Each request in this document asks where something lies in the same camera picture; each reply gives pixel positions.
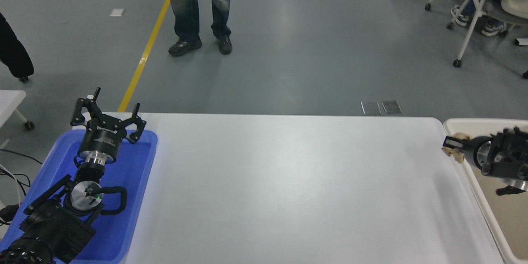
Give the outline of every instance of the sneaker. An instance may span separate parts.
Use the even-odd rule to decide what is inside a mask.
[[[453,6],[451,8],[451,16],[455,17],[459,10],[460,10],[460,5]],[[461,14],[458,16],[458,18],[455,19],[455,22],[457,22],[457,24],[462,27],[466,27],[467,22],[469,22],[469,16],[464,16]]]
[[[233,45],[229,37],[226,40],[218,40],[218,50],[222,55],[230,54],[233,51]]]
[[[176,42],[176,44],[174,44],[168,49],[168,53],[172,57],[179,57],[185,55],[191,50],[197,50],[200,47],[202,47],[202,41],[200,40],[200,38],[198,38],[198,40],[194,43],[189,43],[180,38],[178,42]]]
[[[506,23],[504,23],[503,21],[496,25],[492,24],[491,22],[488,22],[488,24],[486,24],[486,27],[482,29],[481,33],[484,36],[494,36],[504,31],[506,31]]]

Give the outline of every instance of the table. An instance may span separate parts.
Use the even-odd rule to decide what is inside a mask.
[[[25,91],[0,90],[0,127],[17,110],[17,107],[25,97]]]
[[[159,142],[127,264],[502,263],[436,119],[140,115]]]
[[[444,123],[448,134],[463,132],[472,137],[496,134],[505,127],[528,127],[528,121],[510,119],[449,119]],[[528,264],[528,194],[497,196],[495,190],[505,187],[499,179],[483,176],[466,161],[466,173],[475,197],[507,263]]]

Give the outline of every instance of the yellow floor line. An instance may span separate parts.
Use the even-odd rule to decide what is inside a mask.
[[[137,82],[139,81],[139,77],[141,76],[141,73],[143,72],[143,68],[145,68],[145,63],[147,63],[148,56],[151,54],[152,46],[154,45],[154,42],[156,41],[156,37],[158,36],[158,32],[160,31],[160,27],[162,26],[163,19],[165,17],[165,14],[167,13],[168,6],[170,4],[170,0],[165,0],[163,3],[162,10],[160,11],[160,15],[158,16],[158,19],[156,20],[156,24],[154,25],[154,28],[152,29],[151,37],[148,39],[147,46],[145,46],[145,50],[143,51],[143,55],[141,56],[141,59],[139,60],[139,64],[137,65],[136,72],[134,72],[134,76],[132,76],[132,80],[130,81],[130,84],[128,85],[127,91],[125,92],[125,96],[123,96],[123,100],[121,100],[121,104],[119,104],[119,108],[117,109],[117,112],[124,112],[127,109],[128,102],[130,101],[130,98],[132,98],[132,94],[134,93],[134,90],[136,89]]]

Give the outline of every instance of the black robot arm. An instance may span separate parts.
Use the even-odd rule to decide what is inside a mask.
[[[495,135],[469,138],[447,136],[443,150],[448,155],[463,155],[468,163],[485,176],[501,179],[508,186],[497,195],[519,194],[528,190],[528,133],[519,127],[504,129]]]
[[[0,264],[54,264],[54,258],[69,263],[96,234],[91,224],[99,215],[117,215],[125,209],[126,189],[102,187],[100,178],[105,165],[117,160],[122,140],[135,144],[146,122],[138,116],[139,104],[132,117],[123,121],[103,114],[96,104],[99,91],[97,88],[92,98],[79,98],[75,104],[71,125],[85,125],[86,133],[77,151],[81,161],[75,161],[73,181],[69,174],[64,176],[24,210],[28,217],[19,227],[24,234],[0,251]],[[87,123],[83,108],[90,113]],[[136,131],[127,135],[126,127],[132,124]],[[108,194],[120,194],[117,209],[103,209],[103,196]]]

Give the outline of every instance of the black pants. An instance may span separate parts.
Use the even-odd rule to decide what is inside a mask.
[[[7,65],[16,78],[30,76],[34,72],[33,63],[26,49],[17,39],[15,32],[0,13],[0,61]]]

